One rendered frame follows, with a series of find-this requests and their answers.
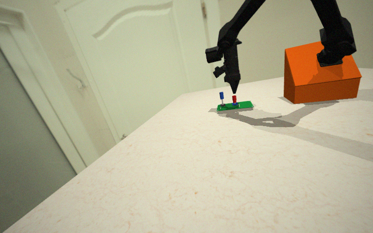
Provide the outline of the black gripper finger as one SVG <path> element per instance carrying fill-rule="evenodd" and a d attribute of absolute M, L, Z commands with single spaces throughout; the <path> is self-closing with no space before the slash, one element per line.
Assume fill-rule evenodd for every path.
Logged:
<path fill-rule="evenodd" d="M 237 91 L 237 87 L 238 87 L 239 81 L 240 80 L 228 82 L 230 84 L 231 88 L 232 88 L 233 94 L 235 94 L 236 91 Z"/>

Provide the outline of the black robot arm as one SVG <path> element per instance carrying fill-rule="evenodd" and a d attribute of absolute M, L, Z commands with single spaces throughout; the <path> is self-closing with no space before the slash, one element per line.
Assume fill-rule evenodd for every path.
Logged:
<path fill-rule="evenodd" d="M 205 50 L 208 63 L 238 56 L 237 45 L 242 42 L 237 36 L 243 26 L 266 0 L 245 0 L 233 19 L 227 22 L 219 32 L 217 46 Z M 311 0 L 323 25 L 320 29 L 321 44 L 324 49 L 317 53 L 320 67 L 339 65 L 342 58 L 356 52 L 355 41 L 350 22 L 341 16 L 336 0 Z M 213 74 L 219 77 L 227 72 L 226 65 L 216 67 Z"/>

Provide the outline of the green circuit board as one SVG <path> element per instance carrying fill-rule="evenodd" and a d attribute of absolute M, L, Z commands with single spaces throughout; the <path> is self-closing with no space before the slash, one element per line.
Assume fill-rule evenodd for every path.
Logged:
<path fill-rule="evenodd" d="M 219 111 L 224 111 L 224 110 L 233 110 L 233 109 L 241 109 L 241 108 L 250 108 L 252 107 L 253 110 L 253 104 L 251 101 L 242 101 L 242 102 L 237 102 L 237 97 L 232 96 L 233 98 L 233 103 L 223 103 L 224 95 L 223 92 L 220 92 L 220 99 L 222 100 L 222 104 L 219 104 L 217 107 L 217 112 Z"/>

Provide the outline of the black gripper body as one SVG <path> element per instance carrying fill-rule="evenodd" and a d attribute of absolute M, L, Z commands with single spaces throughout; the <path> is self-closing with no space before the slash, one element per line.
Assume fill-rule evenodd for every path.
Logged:
<path fill-rule="evenodd" d="M 224 82 L 236 81 L 241 79 L 238 65 L 238 57 L 225 59 L 224 65 L 226 65 L 227 67 L 227 72 L 224 76 Z"/>

